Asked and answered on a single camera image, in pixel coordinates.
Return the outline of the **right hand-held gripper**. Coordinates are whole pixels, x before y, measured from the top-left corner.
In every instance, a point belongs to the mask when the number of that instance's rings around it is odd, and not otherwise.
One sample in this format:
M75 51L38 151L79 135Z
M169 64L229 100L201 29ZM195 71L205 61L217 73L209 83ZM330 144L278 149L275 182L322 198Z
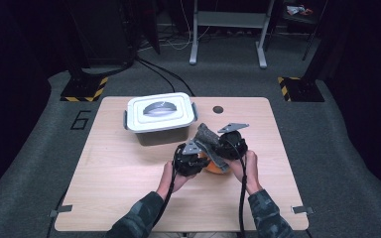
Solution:
M220 130L218 133L221 136L218 139L216 146L216 153L227 160L240 160L247 152L248 146L245 139L239 133L239 129L248 127L245 123L229 123Z

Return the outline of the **black base with yellow stripes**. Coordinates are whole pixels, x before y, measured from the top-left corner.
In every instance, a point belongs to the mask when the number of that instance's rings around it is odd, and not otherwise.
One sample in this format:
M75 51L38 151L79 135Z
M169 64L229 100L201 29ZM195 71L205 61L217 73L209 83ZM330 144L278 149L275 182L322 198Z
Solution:
M83 79L71 79L63 89L60 101L97 101L101 96L107 81L107 77L88 77Z
M281 92L288 102L324 102L317 85L298 77L278 78Z

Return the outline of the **grey cloth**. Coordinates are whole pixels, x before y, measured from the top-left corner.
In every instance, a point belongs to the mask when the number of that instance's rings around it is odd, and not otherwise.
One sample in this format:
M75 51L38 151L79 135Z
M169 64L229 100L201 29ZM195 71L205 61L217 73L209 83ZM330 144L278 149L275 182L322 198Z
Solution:
M204 123L197 127L194 136L196 144L208 155L214 165L217 167L219 174L225 174L229 171L229 165L221 158L215 149L219 146L219 137L212 132Z

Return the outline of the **white box lid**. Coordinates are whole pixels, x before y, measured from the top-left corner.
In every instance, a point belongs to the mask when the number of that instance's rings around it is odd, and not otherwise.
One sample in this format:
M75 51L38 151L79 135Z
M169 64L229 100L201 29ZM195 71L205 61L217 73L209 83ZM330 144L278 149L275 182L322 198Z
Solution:
M197 116L196 105L187 94L155 94L130 99L124 125L136 134L159 132L187 127Z

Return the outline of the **white metal stand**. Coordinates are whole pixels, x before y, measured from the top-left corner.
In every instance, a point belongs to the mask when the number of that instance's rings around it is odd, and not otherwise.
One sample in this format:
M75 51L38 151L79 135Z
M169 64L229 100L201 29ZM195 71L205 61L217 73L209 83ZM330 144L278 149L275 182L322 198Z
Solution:
M265 13L241 13L241 12L217 12L217 11L201 11L198 9L198 0L193 3L193 36L190 51L190 65L196 65L198 52L198 28L199 27L229 27L229 28L245 28L258 29L261 36L255 43L258 63L262 69L267 67L264 42L272 16L272 10L275 0L266 0L267 10Z

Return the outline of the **black cabinet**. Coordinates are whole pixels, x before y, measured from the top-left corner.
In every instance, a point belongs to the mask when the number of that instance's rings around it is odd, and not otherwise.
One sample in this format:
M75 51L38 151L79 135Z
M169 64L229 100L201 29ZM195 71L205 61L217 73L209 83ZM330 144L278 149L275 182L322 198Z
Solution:
M66 0L90 66L125 66L132 47L120 0Z

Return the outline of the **brown transparent storage box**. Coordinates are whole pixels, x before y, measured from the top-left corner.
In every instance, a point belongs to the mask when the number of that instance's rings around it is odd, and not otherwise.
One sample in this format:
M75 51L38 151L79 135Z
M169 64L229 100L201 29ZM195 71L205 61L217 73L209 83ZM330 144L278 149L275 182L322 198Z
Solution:
M138 141L142 146L156 146L185 141L188 136L188 127L137 134Z

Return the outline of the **orange and white clutter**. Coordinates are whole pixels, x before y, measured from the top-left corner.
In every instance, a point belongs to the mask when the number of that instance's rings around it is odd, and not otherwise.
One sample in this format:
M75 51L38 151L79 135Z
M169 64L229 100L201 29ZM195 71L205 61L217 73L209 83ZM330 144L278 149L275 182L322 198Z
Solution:
M306 8L304 5L300 5L300 6L287 6L286 12L290 16L294 16L297 14L308 16L308 15L312 14L314 11L309 9L309 8Z

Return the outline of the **person's right hand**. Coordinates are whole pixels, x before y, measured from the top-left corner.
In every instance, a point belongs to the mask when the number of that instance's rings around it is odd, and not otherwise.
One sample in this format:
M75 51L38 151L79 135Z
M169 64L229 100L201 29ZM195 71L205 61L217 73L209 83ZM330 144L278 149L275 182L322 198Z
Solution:
M242 161L245 169L241 162L237 160L229 161L228 165L240 182L243 182L243 177L246 177L246 191L249 195L252 195L263 189L258 179L258 157L253 151L248 150Z

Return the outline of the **grey tape strip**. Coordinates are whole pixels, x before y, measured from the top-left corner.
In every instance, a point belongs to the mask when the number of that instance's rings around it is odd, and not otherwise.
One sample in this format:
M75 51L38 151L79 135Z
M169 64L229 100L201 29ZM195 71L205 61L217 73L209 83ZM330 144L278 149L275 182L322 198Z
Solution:
M56 217L60 213L71 212L71 210L72 210L72 205L63 205L56 209L52 209L49 213L49 217Z
M292 211L295 213L295 214L307 214L307 215L310 215L310 214L313 214L315 211L312 207L309 207L309 206L292 206L291 207Z

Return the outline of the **orange plush toy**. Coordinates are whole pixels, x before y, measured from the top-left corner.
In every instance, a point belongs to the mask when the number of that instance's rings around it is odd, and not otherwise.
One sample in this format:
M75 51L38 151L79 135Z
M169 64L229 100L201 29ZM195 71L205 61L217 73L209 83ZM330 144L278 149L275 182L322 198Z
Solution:
M218 167L214 161L210 158L210 156L206 153L202 153L201 154L204 158L207 158L207 160L209 161L209 164L207 167L205 167L204 169L210 173L213 173L213 174L216 174L216 175L225 175L227 173L230 172L230 168L227 168L225 170L221 169L220 167Z

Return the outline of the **person's left hand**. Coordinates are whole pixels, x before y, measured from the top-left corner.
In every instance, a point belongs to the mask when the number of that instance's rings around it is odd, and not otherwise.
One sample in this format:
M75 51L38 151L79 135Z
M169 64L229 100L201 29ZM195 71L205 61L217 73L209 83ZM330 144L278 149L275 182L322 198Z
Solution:
M173 164L171 161L167 161L164 165L163 174L160 179L159 186L156 190L156 193L162 198L166 199L169 193L169 190L172 192L178 191L182 188L190 179L193 179L193 176L184 177L181 175L173 176Z

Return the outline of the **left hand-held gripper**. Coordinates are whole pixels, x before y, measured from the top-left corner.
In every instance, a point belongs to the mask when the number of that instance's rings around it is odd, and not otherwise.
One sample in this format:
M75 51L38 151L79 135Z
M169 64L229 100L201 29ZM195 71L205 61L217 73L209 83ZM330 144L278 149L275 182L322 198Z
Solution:
M182 143L177 146L174 152L173 168L181 176L189 177L201 172L208 166L208 158L199 154L202 149L194 140Z

